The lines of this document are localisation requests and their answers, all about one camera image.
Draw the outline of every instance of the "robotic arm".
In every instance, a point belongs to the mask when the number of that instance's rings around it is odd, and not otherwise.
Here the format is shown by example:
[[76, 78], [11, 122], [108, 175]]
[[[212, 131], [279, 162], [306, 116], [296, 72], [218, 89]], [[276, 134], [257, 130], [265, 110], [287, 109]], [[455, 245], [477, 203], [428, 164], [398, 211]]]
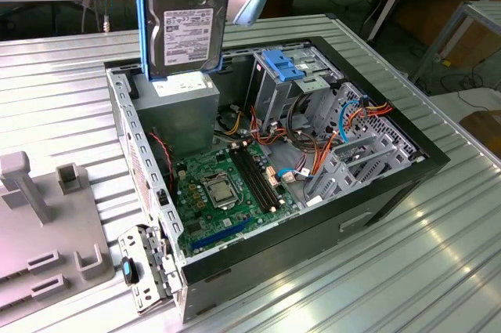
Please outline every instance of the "robotic arm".
[[221, 63], [225, 22], [252, 25], [266, 0], [136, 0], [142, 71], [150, 81]]

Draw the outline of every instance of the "blue drive bracket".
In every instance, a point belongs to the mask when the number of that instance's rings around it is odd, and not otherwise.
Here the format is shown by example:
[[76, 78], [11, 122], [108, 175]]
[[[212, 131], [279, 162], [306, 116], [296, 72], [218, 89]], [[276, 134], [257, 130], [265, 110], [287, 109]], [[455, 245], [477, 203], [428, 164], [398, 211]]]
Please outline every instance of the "blue drive bracket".
[[268, 49], [263, 51], [262, 55], [266, 63], [278, 73], [281, 81], [298, 80], [306, 76], [306, 73], [298, 70], [292, 59], [279, 49]]

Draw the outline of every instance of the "sticker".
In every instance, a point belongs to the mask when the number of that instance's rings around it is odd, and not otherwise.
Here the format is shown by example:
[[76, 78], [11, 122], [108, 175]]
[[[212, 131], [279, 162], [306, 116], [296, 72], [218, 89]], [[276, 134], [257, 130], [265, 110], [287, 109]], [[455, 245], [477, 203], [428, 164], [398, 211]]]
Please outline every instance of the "sticker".
[[308, 202], [306, 203], [306, 205], [307, 205], [307, 206], [313, 206], [313, 205], [315, 205], [315, 204], [318, 204], [318, 203], [319, 203], [319, 202], [321, 202], [321, 201], [322, 201], [322, 198], [321, 198], [320, 196], [316, 196], [316, 197], [312, 198], [310, 201], [308, 201]]
[[202, 72], [189, 72], [183, 74], [174, 74], [169, 76], [167, 81], [154, 81], [153, 87], [158, 96], [173, 96], [182, 92], [192, 92], [205, 89], [207, 85], [204, 81]]
[[192, 9], [164, 12], [164, 64], [207, 60], [214, 10]]

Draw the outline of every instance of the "ridged metal surface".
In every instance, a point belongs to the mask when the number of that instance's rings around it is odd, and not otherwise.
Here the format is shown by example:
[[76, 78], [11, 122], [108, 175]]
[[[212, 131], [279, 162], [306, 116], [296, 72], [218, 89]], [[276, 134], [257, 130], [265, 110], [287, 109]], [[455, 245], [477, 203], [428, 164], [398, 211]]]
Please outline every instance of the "ridged metal surface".
[[501, 2], [471, 2], [465, 5], [465, 12], [501, 35]]
[[[451, 158], [384, 221], [182, 326], [173, 304], [138, 317], [116, 277], [3, 331], [499, 331], [499, 163], [419, 91], [325, 16], [227, 27], [225, 45], [321, 35]], [[88, 169], [114, 263], [117, 235], [142, 223], [117, 141], [103, 61], [139, 56], [135, 31], [0, 45], [0, 153], [33, 174]]]

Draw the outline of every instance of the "red wire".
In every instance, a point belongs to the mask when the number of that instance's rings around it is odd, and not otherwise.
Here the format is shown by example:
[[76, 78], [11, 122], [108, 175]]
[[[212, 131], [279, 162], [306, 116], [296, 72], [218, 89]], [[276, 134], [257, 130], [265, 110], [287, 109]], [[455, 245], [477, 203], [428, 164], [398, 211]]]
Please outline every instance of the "red wire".
[[169, 172], [171, 173], [171, 184], [169, 185], [169, 190], [172, 191], [172, 182], [174, 181], [174, 174], [172, 173], [171, 157], [169, 156], [169, 153], [167, 151], [167, 147], [165, 147], [164, 141], [162, 141], [161, 139], [159, 139], [152, 132], [150, 132], [149, 134], [150, 134], [150, 136], [152, 136], [162, 146], [162, 149], [164, 149], [165, 156], [167, 157], [167, 163], [169, 165]]
[[374, 113], [370, 113], [369, 115], [367, 116], [376, 116], [376, 115], [384, 115], [384, 114], [387, 114], [388, 112], [391, 112], [393, 111], [393, 108], [387, 108], [386, 110], [382, 110], [382, 111], [379, 111], [379, 112], [374, 112]]

